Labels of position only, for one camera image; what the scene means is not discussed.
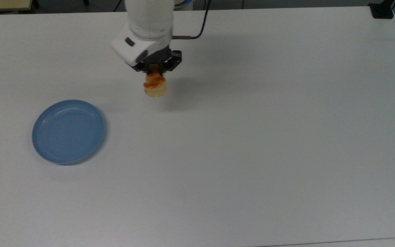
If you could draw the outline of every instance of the table surface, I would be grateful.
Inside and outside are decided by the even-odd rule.
[[[175,35],[203,12],[175,12]],[[110,48],[125,13],[0,16],[0,247],[254,247],[395,238],[395,19],[368,7],[210,11],[169,92]],[[31,144],[81,99],[75,166]]]
[[[32,0],[0,0],[0,11],[29,10]]]

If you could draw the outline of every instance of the cable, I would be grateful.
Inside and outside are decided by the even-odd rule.
[[[208,10],[210,9],[210,4],[211,4],[211,0],[208,0],[207,9],[205,10],[205,15],[204,15],[204,22],[202,23],[201,31],[199,32],[199,34],[197,36],[173,36],[171,39],[197,39],[197,38],[199,38],[202,35],[202,32],[204,32],[205,22],[207,21],[207,14],[208,14]]]
[[[123,1],[123,0],[120,0],[120,1],[118,2],[117,6],[116,6],[116,8],[114,9],[113,12],[115,12],[115,11],[118,9],[118,6],[120,6],[120,3],[121,3],[122,1]]]
[[[208,14],[208,10],[210,9],[210,4],[211,4],[211,0],[208,0],[208,5],[207,5],[207,9],[205,10],[204,22],[202,23],[201,31],[199,32],[199,34],[197,36],[192,36],[190,39],[197,39],[204,32],[205,22],[207,22],[207,14]]]

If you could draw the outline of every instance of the black cable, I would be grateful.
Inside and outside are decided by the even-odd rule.
[[[121,3],[122,1],[123,1],[123,0],[120,0],[120,1],[118,2],[117,6],[116,6],[116,8],[114,9],[113,12],[115,12],[115,11],[118,9],[118,6],[120,6],[120,3]]]
[[[210,9],[210,4],[211,4],[211,0],[208,0],[208,5],[207,5],[207,9],[205,10],[204,22],[202,23],[201,31],[199,32],[199,34],[198,34],[197,36],[191,36],[190,39],[197,39],[197,38],[199,38],[199,37],[202,35],[202,33],[204,32],[205,22],[207,21],[207,14],[208,14],[208,10]]]

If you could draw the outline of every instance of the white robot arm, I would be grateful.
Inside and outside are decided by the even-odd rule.
[[[181,52],[171,51],[175,0],[126,0],[128,19],[111,42],[114,51],[136,71],[150,73],[157,64],[160,73],[173,70]]]

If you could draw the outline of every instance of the floor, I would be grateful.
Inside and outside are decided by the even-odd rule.
[[[89,0],[89,6],[83,0],[38,0],[40,8],[33,8],[25,13],[79,13],[79,12],[112,12],[119,0]],[[245,0],[244,8],[308,8],[367,6],[368,3],[379,3],[381,0]],[[240,9],[242,0],[213,0],[211,9]],[[204,0],[193,2],[194,10],[202,10]],[[125,11],[124,1],[117,11]]]

